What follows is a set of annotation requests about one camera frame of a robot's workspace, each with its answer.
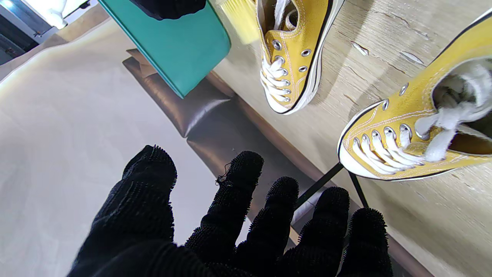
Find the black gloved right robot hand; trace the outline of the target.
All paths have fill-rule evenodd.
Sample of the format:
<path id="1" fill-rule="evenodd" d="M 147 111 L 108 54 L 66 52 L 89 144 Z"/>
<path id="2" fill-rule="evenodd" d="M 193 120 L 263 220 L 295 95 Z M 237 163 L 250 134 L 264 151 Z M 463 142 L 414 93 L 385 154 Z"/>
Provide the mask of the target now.
<path id="1" fill-rule="evenodd" d="M 147 16 L 158 21 L 176 20 L 188 14 L 195 14 L 206 5 L 206 0 L 132 0 L 135 6 Z"/>

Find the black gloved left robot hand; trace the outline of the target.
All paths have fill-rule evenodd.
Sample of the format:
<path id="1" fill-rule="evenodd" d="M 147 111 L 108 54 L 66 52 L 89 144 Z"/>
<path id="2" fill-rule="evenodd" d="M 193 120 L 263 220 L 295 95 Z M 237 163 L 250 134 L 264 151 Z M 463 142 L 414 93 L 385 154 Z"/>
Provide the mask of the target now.
<path id="1" fill-rule="evenodd" d="M 349 215 L 348 191 L 330 187 L 285 251 L 298 182 L 279 178 L 247 239 L 235 242 L 264 160 L 243 151 L 217 180 L 219 189 L 185 245 L 174 243 L 170 193 L 177 170 L 165 150 L 147 145 L 123 171 L 95 216 L 69 277 L 391 277 L 386 223 L 380 212 Z"/>

